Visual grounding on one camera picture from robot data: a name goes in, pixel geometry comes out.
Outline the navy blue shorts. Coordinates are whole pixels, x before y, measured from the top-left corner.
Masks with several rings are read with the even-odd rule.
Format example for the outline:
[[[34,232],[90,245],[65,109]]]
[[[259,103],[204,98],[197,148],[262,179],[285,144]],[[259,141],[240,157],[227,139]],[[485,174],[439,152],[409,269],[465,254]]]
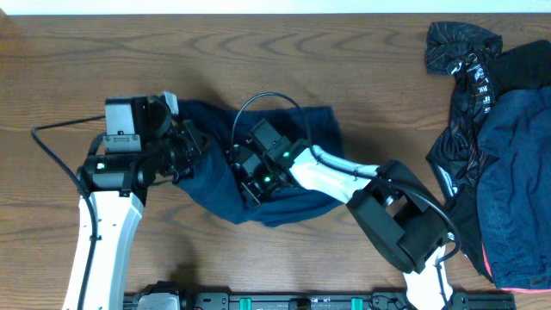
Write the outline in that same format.
[[[238,183],[226,160],[237,112],[190,99],[180,100],[178,109],[181,118],[192,120],[212,139],[206,155],[194,165],[193,176],[177,183],[207,211],[233,224],[252,220],[275,227],[319,217],[340,205],[339,201],[315,190],[284,188],[272,194],[260,207],[251,207],[239,193]],[[246,110],[238,119],[235,141],[244,141],[249,130],[262,119],[291,140],[306,137],[304,120],[308,119],[313,143],[332,155],[344,156],[341,132],[330,107],[305,108],[302,113],[297,108]]]

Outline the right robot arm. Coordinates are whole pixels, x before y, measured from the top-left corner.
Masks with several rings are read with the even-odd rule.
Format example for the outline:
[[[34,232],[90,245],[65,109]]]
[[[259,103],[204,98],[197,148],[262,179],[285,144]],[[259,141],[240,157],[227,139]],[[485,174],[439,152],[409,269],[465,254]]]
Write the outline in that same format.
[[[358,164],[300,140],[268,146],[234,145],[230,162],[244,177],[245,199],[258,207],[276,188],[293,184],[343,203],[375,249],[406,280],[417,309],[449,309],[453,289],[444,263],[448,242],[460,244],[443,206],[401,162]]]

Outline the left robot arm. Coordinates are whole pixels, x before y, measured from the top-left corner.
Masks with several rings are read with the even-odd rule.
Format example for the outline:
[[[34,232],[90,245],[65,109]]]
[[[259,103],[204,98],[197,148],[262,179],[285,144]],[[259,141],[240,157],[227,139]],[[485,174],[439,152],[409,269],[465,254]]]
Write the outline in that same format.
[[[65,309],[121,309],[134,235],[157,176],[190,175],[210,146],[191,120],[107,122],[78,170],[79,232]]]

